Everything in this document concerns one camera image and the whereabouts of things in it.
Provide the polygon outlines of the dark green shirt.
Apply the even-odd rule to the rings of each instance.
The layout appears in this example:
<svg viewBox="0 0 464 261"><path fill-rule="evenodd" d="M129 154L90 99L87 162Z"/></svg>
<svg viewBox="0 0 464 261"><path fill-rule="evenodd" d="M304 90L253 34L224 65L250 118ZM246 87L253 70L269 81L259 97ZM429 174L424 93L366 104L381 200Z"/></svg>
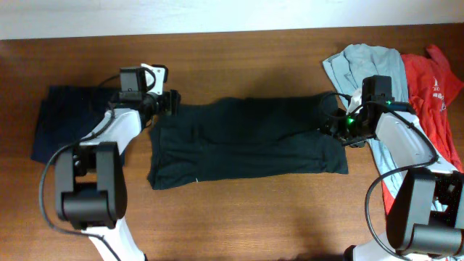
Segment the dark green shirt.
<svg viewBox="0 0 464 261"><path fill-rule="evenodd" d="M147 180L154 190L165 190L288 173L347 174L344 147L321 131L326 113L337 107L326 94L182 104L149 132Z"/></svg>

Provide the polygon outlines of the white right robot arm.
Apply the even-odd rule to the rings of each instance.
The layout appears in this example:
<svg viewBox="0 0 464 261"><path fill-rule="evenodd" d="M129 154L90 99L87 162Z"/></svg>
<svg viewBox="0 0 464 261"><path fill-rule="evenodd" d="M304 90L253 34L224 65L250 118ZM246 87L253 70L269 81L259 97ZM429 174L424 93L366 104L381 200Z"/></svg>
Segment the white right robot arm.
<svg viewBox="0 0 464 261"><path fill-rule="evenodd" d="M325 114L323 131L343 145L376 138L397 165L386 177L404 173L386 218L386 231L350 246L344 260L412 260L463 256L463 174L446 161L421 130L406 103L369 101L351 112Z"/></svg>

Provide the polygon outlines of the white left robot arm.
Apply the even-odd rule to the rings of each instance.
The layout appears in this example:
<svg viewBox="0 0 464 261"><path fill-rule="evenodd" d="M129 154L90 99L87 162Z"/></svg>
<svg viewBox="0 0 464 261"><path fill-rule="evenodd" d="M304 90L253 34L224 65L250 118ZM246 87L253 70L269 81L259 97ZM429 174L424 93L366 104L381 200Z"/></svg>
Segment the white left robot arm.
<svg viewBox="0 0 464 261"><path fill-rule="evenodd" d="M125 214L128 193L122 154L155 115L174 115L176 90L120 92L101 122L54 155L55 207L70 233L87 237L103 260L145 260Z"/></svg>

